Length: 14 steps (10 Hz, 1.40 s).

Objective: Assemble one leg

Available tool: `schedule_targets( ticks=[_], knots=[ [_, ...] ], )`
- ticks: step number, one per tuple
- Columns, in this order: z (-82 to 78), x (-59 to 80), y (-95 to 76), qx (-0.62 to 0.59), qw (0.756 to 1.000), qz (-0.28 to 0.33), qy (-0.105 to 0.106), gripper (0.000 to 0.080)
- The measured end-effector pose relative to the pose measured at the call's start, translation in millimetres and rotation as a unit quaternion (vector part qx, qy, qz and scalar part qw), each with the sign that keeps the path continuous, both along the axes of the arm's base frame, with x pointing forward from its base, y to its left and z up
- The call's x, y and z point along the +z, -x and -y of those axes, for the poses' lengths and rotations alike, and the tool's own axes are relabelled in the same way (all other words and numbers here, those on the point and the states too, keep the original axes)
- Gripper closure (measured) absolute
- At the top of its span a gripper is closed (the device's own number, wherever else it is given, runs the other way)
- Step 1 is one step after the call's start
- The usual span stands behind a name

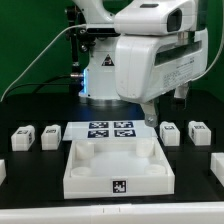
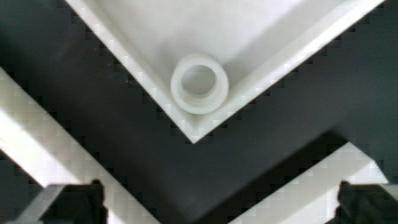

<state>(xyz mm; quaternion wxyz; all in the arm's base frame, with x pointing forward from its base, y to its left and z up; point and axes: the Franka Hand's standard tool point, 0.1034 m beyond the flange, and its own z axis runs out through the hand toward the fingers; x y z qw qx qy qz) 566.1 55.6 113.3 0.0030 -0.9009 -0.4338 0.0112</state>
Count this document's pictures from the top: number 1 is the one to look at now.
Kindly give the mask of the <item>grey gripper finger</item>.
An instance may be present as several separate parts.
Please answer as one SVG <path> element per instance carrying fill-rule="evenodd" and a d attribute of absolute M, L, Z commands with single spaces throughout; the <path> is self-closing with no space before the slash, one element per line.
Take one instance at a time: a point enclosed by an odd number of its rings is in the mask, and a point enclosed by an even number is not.
<path fill-rule="evenodd" d="M 156 103 L 151 100 L 145 104 L 142 104 L 141 108 L 144 112 L 145 124 L 149 127 L 156 127 L 158 124 L 158 113 Z"/>
<path fill-rule="evenodd" d="M 188 83 L 180 85 L 175 89 L 174 97 L 176 99 L 185 99 L 187 97 L 188 91 L 189 91 Z"/>

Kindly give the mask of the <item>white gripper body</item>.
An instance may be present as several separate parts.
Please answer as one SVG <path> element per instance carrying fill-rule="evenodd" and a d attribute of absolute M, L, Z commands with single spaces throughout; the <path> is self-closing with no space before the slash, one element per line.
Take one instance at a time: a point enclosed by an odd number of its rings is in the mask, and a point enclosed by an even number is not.
<path fill-rule="evenodd" d="M 177 35 L 121 36 L 115 49 L 115 82 L 125 101 L 146 103 L 199 77 L 206 69 L 208 31 L 197 31 L 191 44 Z"/>

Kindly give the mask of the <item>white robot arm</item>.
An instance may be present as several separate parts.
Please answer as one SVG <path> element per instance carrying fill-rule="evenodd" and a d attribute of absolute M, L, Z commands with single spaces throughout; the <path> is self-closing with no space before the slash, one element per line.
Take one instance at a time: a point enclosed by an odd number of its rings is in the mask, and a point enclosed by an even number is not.
<path fill-rule="evenodd" d="M 84 92 L 93 104 L 136 103 L 145 124 L 158 122 L 158 98 L 184 101 L 207 66 L 207 0 L 130 0 L 118 12 L 107 0 L 72 0 L 83 17 L 80 49 L 89 54 Z"/>

